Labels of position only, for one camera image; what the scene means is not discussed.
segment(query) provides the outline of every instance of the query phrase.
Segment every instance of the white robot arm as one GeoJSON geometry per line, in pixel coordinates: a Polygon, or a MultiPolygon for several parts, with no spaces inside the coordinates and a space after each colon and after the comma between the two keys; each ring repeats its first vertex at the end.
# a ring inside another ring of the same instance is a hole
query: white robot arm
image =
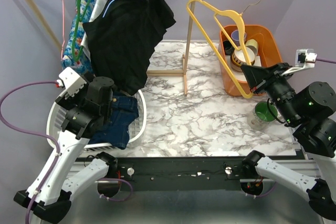
{"type": "MultiPolygon", "coordinates": [[[[297,50],[302,70],[313,67],[315,59],[311,49],[297,50]]],[[[335,91],[325,82],[313,82],[296,94],[287,79],[298,68],[287,63],[269,68],[243,65],[241,69],[251,91],[267,93],[285,126],[296,129],[293,136],[315,160],[325,180],[296,173],[256,151],[244,159],[245,171],[273,179],[302,196],[322,217],[336,220],[336,122],[328,118],[336,111],[335,91]]]]}
{"type": "Polygon", "coordinates": [[[109,78],[97,77],[87,82],[71,68],[66,68],[58,80],[65,87],[64,95],[56,103],[68,110],[61,126],[58,144],[60,152],[54,148],[41,173],[27,190],[17,192],[14,200],[29,208],[36,216],[50,223],[61,221],[70,209],[71,202],[89,185],[117,168],[117,159],[107,153],[100,153],[83,170],[71,178],[67,175],[76,158],[88,144],[92,135],[109,119],[114,82],[109,78]],[[53,166],[40,191],[36,188],[53,166]]]}

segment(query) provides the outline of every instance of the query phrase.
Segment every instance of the fabric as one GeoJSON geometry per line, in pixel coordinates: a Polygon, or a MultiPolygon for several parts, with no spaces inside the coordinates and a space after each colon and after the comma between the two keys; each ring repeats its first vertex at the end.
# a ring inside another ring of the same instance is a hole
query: fabric
{"type": "Polygon", "coordinates": [[[128,126],[139,117],[138,101],[121,92],[115,92],[112,98],[112,114],[109,123],[93,135],[89,144],[110,143],[119,149],[125,149],[130,134],[128,126]]]}
{"type": "MultiPolygon", "coordinates": [[[[94,5],[89,22],[94,21],[99,16],[99,14],[102,13],[105,4],[106,4],[106,0],[96,0],[96,4],[94,5]]],[[[88,57],[89,60],[91,60],[90,50],[88,46],[88,36],[86,35],[86,33],[84,34],[83,40],[80,45],[83,46],[84,54],[88,57]]]]}
{"type": "Polygon", "coordinates": [[[83,25],[93,72],[134,95],[147,81],[149,59],[166,29],[175,24],[174,14],[164,0],[115,0],[103,18],[104,10],[83,25]]]}
{"type": "Polygon", "coordinates": [[[69,41],[64,49],[64,53],[63,53],[63,58],[61,61],[62,67],[63,69],[67,68],[67,67],[71,67],[74,71],[76,71],[78,74],[84,74],[87,71],[92,72],[92,67],[91,67],[91,62],[88,59],[88,57],[85,54],[81,54],[79,57],[78,61],[74,61],[74,55],[77,55],[80,49],[80,44],[82,42],[83,36],[84,36],[84,29],[83,29],[83,23],[88,22],[90,20],[93,8],[95,6],[95,0],[81,0],[80,2],[80,10],[77,10],[77,6],[75,7],[75,11],[76,11],[76,15],[74,17],[74,19],[72,20],[72,24],[71,24],[71,30],[69,33],[69,41]],[[89,4],[85,14],[84,10],[86,5],[89,4]],[[77,15],[78,13],[80,14],[80,17],[83,17],[82,21],[79,22],[78,24],[78,30],[77,30],[77,34],[75,36],[75,52],[72,52],[72,41],[74,38],[74,33],[75,33],[75,25],[76,25],[76,19],[77,19],[77,15]]]}

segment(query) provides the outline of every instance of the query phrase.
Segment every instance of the jeans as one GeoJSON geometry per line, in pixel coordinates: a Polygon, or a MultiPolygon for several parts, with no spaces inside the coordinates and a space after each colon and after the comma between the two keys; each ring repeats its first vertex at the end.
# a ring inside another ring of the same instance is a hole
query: jeans
{"type": "Polygon", "coordinates": [[[128,126],[139,117],[138,101],[120,92],[115,92],[112,98],[112,114],[102,130],[96,132],[89,144],[110,143],[124,150],[130,140],[128,126]]]}

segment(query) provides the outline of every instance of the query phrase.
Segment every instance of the yellow hanger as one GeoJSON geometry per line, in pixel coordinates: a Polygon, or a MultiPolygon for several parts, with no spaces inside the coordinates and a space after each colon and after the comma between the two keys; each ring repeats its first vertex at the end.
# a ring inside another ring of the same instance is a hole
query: yellow hanger
{"type": "Polygon", "coordinates": [[[223,32],[223,34],[226,36],[226,38],[230,41],[230,43],[233,45],[233,47],[236,50],[242,50],[243,51],[246,63],[249,64],[249,65],[251,65],[251,61],[250,61],[250,58],[248,56],[248,53],[247,53],[247,50],[246,50],[246,47],[245,47],[245,43],[244,43],[245,24],[244,24],[243,18],[241,17],[244,12],[242,12],[242,13],[239,14],[239,13],[237,13],[234,10],[218,10],[216,7],[210,5],[209,3],[207,3],[207,2],[205,2],[203,0],[189,0],[188,3],[187,3],[187,11],[188,11],[189,15],[191,16],[191,18],[193,19],[193,21],[195,21],[196,25],[198,26],[198,28],[202,32],[203,36],[205,37],[206,41],[209,43],[209,45],[211,46],[211,48],[213,49],[213,51],[216,53],[219,61],[222,63],[223,67],[227,71],[227,73],[230,76],[230,78],[232,79],[233,83],[236,85],[237,89],[240,91],[240,93],[242,94],[242,96],[244,98],[251,98],[253,96],[253,93],[251,93],[251,92],[250,93],[246,93],[244,91],[244,89],[241,87],[240,83],[238,82],[237,78],[232,73],[231,69],[229,68],[229,66],[227,65],[227,63],[222,58],[221,54],[218,52],[217,48],[215,47],[215,45],[213,44],[213,42],[209,38],[208,34],[205,32],[204,28],[201,26],[201,24],[199,23],[199,21],[197,20],[197,18],[195,17],[195,15],[190,10],[189,5],[190,5],[191,2],[194,2],[194,1],[201,3],[202,5],[204,5],[205,7],[209,8],[210,10],[212,10],[215,13],[214,14],[214,19],[215,19],[216,23],[218,24],[218,26],[221,28],[221,31],[223,32]],[[232,39],[229,36],[229,34],[226,32],[226,30],[224,29],[224,27],[221,25],[221,23],[217,19],[217,15],[229,17],[229,18],[231,18],[236,23],[236,26],[237,26],[238,32],[239,32],[239,43],[240,43],[241,46],[236,46],[236,44],[232,41],[232,39]]]}

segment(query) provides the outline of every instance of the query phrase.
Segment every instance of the orange bin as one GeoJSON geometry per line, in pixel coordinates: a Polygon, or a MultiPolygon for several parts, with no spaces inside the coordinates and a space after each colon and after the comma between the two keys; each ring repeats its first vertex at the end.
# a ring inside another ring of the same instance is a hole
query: orange bin
{"type": "MultiPolygon", "coordinates": [[[[229,25],[224,27],[226,32],[231,35],[231,33],[237,29],[235,25],[229,25]]],[[[259,25],[245,25],[246,32],[246,41],[249,39],[255,39],[258,42],[259,49],[258,55],[260,56],[261,66],[270,67],[279,62],[282,62],[281,55],[279,53],[277,44],[273,38],[272,33],[264,26],[259,25]]],[[[226,57],[224,55],[224,47],[223,41],[227,40],[226,36],[222,31],[219,33],[220,44],[218,46],[218,51],[220,52],[221,57],[226,61],[226,57]]],[[[233,97],[241,97],[240,91],[237,89],[232,79],[225,71],[223,65],[220,63],[220,71],[222,72],[223,84],[226,93],[233,97]]],[[[246,93],[250,92],[250,88],[246,81],[239,81],[241,87],[244,89],[246,93]]]]}

